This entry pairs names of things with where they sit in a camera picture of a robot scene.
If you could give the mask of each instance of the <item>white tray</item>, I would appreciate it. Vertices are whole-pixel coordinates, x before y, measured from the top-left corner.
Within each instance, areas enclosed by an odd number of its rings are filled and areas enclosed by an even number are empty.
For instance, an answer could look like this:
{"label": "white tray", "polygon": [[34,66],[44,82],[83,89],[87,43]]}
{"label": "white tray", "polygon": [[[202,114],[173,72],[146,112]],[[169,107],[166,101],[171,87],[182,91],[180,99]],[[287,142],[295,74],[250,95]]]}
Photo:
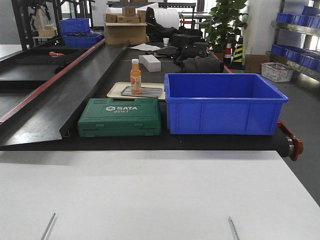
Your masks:
{"label": "white tray", "polygon": [[[131,86],[130,82],[117,82],[116,84],[113,85],[111,90],[107,93],[108,98],[113,98],[113,99],[135,99],[135,98],[140,98],[139,96],[123,96],[121,95],[121,92],[126,88]],[[162,94],[158,97],[160,101],[165,101],[166,100],[166,93],[164,90],[164,84],[163,83],[147,83],[143,82],[141,84],[142,87],[145,88],[161,88],[163,90]]]}

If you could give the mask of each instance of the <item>green tool case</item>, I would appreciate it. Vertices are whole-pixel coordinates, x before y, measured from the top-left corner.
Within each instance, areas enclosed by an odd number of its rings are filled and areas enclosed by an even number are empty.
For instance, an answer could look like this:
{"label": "green tool case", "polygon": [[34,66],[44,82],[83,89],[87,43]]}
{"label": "green tool case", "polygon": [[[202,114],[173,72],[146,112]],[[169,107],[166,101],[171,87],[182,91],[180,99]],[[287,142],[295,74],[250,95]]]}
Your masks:
{"label": "green tool case", "polygon": [[78,132],[81,137],[159,135],[159,100],[151,97],[134,101],[91,98],[78,121]]}

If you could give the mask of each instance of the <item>black case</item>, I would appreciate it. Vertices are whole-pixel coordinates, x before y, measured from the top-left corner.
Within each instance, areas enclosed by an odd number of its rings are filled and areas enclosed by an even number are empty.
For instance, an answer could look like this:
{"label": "black case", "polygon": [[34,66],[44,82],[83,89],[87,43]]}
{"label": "black case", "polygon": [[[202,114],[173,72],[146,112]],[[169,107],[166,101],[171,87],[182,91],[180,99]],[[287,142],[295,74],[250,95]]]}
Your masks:
{"label": "black case", "polygon": [[192,45],[195,42],[204,42],[202,36],[188,34],[173,34],[171,36],[171,46],[182,48],[185,45]]}

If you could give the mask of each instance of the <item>white workbench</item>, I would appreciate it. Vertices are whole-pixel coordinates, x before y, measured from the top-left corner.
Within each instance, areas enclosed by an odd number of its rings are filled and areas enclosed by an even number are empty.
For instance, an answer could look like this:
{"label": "white workbench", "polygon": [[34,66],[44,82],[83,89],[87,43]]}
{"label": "white workbench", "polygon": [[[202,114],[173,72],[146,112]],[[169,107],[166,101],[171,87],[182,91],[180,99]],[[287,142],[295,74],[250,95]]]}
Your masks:
{"label": "white workbench", "polygon": [[22,50],[20,44],[0,44],[0,58]]}
{"label": "white workbench", "polygon": [[275,151],[0,152],[0,239],[319,240]]}

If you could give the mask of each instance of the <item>metal shelf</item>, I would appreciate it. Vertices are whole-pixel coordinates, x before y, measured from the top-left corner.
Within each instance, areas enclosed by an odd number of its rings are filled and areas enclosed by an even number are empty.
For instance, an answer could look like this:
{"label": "metal shelf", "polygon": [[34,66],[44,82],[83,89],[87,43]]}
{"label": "metal shelf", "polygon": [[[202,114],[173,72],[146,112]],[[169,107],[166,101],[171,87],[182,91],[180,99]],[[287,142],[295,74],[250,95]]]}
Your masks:
{"label": "metal shelf", "polygon": [[320,81],[320,72],[317,72],[315,70],[302,66],[299,63],[296,63],[294,61],[290,61],[284,58],[283,56],[276,55],[274,53],[271,53],[270,51],[266,51],[265,55],[271,59],[278,61],[279,63],[290,66],[290,68],[292,68],[295,71],[298,71],[299,73],[302,73],[304,75],[309,76],[310,78]]}
{"label": "metal shelf", "polygon": [[277,22],[277,21],[272,21],[271,25],[273,27],[276,27],[276,28],[279,28],[279,29],[285,29],[285,30],[289,30],[289,31],[292,31],[292,32],[296,32],[296,33],[301,33],[301,34],[307,34],[307,35],[320,37],[320,29],[318,29],[318,28],[294,25],[294,24],[289,24],[289,23],[284,23],[284,22]]}

